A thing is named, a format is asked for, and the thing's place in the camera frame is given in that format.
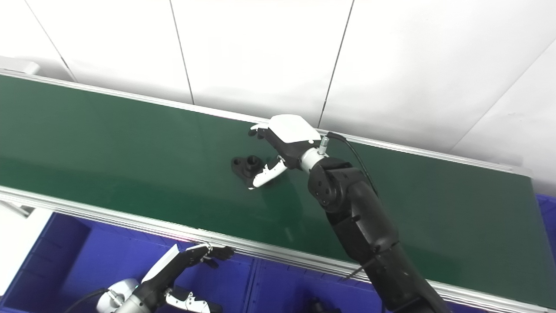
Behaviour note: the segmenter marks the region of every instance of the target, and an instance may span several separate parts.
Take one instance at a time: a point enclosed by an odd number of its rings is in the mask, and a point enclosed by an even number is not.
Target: black cable
[[[349,143],[349,141],[344,136],[342,136],[340,134],[333,133],[333,132],[329,131],[328,134],[326,134],[326,136],[328,138],[339,140],[339,141],[345,143],[349,147],[349,149],[355,155],[355,158],[357,159],[357,161],[361,165],[361,170],[363,171],[363,174],[365,174],[365,177],[367,177],[367,180],[369,181],[369,184],[371,185],[371,188],[373,189],[376,196],[378,197],[379,193],[376,191],[375,184],[373,183],[373,179],[371,178],[371,175],[369,175],[369,172],[367,171],[367,167],[365,167],[365,163],[363,163],[363,160],[361,160],[361,157],[359,156],[359,154],[357,153],[355,148],[353,148],[353,146]]]
[[[85,300],[87,300],[87,299],[89,299],[89,298],[92,298],[92,297],[94,297],[94,296],[101,295],[101,294],[103,294],[103,293],[105,293],[105,292],[108,292],[108,289],[106,289],[106,288],[100,288],[100,289],[97,289],[97,290],[95,290],[95,291],[92,291],[92,292],[90,292],[90,293],[84,295],[83,297],[81,297],[81,299],[75,301],[69,308],[67,308],[67,309],[64,311],[64,313],[70,313],[71,310],[75,309],[76,306],[78,306],[79,304],[81,304],[83,301],[85,301]]]

